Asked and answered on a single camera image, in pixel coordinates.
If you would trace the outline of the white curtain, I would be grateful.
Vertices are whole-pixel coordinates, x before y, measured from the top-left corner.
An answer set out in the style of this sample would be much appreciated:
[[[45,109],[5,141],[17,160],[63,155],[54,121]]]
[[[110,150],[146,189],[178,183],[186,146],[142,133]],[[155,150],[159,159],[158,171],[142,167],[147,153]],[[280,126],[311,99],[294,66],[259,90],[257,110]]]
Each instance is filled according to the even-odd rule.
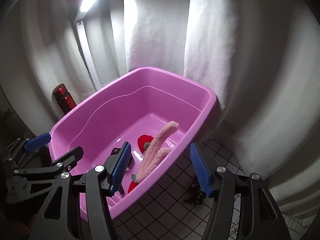
[[[2,126],[17,136],[62,117],[52,90],[76,102],[144,66],[211,88],[216,114],[200,138],[222,142],[267,179],[282,211],[319,210],[319,18],[308,0],[1,0]]]

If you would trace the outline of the red metal bottle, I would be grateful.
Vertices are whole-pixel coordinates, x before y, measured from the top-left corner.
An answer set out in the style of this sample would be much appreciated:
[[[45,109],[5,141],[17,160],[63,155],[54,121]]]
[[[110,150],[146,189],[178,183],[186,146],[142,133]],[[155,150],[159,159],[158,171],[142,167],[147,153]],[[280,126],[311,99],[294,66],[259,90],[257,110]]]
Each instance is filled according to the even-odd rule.
[[[64,114],[69,113],[77,106],[76,102],[74,101],[68,89],[65,87],[64,83],[57,85],[53,89],[52,94]]]

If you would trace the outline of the pink plastic tub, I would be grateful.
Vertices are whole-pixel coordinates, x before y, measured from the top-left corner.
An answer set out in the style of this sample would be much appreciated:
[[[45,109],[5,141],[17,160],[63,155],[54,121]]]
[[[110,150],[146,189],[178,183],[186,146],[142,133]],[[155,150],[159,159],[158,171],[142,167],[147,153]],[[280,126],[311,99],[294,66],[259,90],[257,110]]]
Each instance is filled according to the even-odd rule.
[[[116,79],[77,105],[50,131],[53,160],[80,146],[84,155],[72,175],[86,173],[105,162],[114,148],[131,145],[133,161],[122,182],[124,194],[107,199],[116,219],[149,191],[194,140],[215,107],[215,93],[198,82],[155,67],[140,67]],[[170,121],[179,124],[164,146],[170,154],[135,189],[131,175],[143,155],[137,140],[156,135]]]

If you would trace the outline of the small red knitted strawberry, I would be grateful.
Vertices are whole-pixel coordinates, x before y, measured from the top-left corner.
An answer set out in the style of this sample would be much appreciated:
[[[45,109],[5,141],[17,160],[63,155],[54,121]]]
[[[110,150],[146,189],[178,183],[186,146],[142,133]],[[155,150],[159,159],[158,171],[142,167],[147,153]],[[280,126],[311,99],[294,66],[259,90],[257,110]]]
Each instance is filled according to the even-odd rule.
[[[139,182],[137,181],[136,175],[135,174],[131,174],[131,183],[129,185],[128,191],[127,193],[130,193],[135,187],[138,186]]]

